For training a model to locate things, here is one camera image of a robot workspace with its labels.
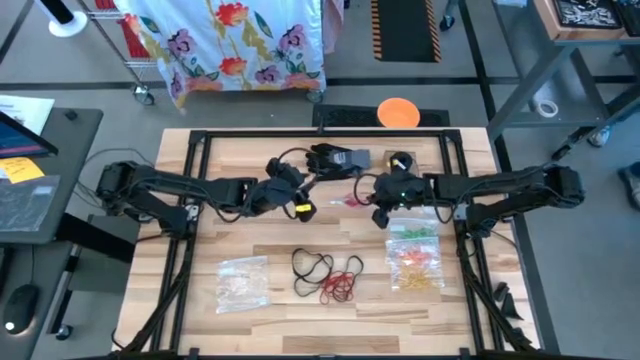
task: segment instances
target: computer monitor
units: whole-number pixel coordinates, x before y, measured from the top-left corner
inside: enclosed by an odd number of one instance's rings
[[[0,111],[0,159],[57,154],[55,146]]]

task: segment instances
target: sticky note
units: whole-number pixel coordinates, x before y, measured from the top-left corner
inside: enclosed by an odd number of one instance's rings
[[[12,184],[44,176],[38,165],[29,158],[1,159],[0,169],[4,170]]]
[[[307,211],[311,211],[311,205],[310,205],[310,204],[306,204],[306,205],[298,205],[298,206],[296,206],[296,211],[297,211],[297,212],[307,212]]]

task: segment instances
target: black glove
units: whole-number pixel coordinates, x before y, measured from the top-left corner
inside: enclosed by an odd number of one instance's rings
[[[307,167],[316,181],[343,180],[357,176],[371,167],[369,150],[351,150],[326,143],[312,145]]]

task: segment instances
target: butcher block tabletop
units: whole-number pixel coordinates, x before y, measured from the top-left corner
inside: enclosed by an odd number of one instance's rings
[[[387,170],[383,160],[387,151],[415,153],[421,173],[443,172],[441,152],[435,138],[269,138],[268,130],[261,130],[265,131],[264,138],[214,138],[207,179],[265,179],[264,168],[270,158],[292,147],[308,148],[320,142],[351,149],[369,149],[373,168],[368,172],[374,174]],[[158,170],[182,174],[190,131],[164,131],[156,162]],[[461,128],[460,132],[470,176],[495,173],[496,165],[485,129]],[[456,172],[454,147],[449,146],[449,151]],[[291,153],[284,160],[306,172],[303,153]],[[198,168],[196,160],[194,176]],[[362,194],[371,192],[372,183],[372,179],[363,179],[359,191]],[[311,198],[318,212],[306,224],[288,219],[280,209],[259,218],[225,224],[213,209],[207,207],[198,225],[179,353],[187,354],[191,347],[200,348],[201,355],[457,355],[459,349],[465,347],[473,352],[453,225],[440,225],[438,229],[444,288],[394,292],[391,289],[391,268],[385,262],[388,230],[380,230],[371,220],[373,207],[352,208],[340,201],[353,192],[353,185],[354,180],[349,179],[316,186],[311,191]],[[170,197],[164,199],[175,203]],[[499,199],[490,197],[480,201]],[[407,216],[406,210],[394,216]],[[513,239],[509,225],[498,224],[495,230],[507,239]],[[143,225],[140,237],[158,232],[157,225]],[[141,242],[136,247],[115,333],[115,339],[121,344],[131,341],[156,307],[168,244],[168,238],[159,238]],[[485,239],[484,244],[493,286],[501,281],[508,283],[517,311],[524,318],[522,321],[510,321],[522,328],[537,347],[536,327],[515,246],[495,235]],[[312,253],[332,255],[337,270],[351,255],[359,256],[364,262],[364,271],[357,278],[354,299],[322,305],[319,293],[304,298],[296,295],[291,254],[299,247]],[[473,253],[471,244],[469,252]],[[217,264],[262,255],[268,258],[271,304],[250,311],[217,314]],[[480,301],[478,308],[485,344],[490,348],[487,312]],[[169,344],[173,309],[169,309],[166,317],[161,349],[166,349]]]

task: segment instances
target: black floor mat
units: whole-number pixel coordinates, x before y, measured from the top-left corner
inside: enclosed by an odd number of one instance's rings
[[[380,61],[440,62],[431,0],[371,0],[373,53]]]
[[[379,127],[378,108],[373,106],[324,105],[313,107],[312,126],[326,127]],[[449,112],[420,110],[419,127],[450,126]]]

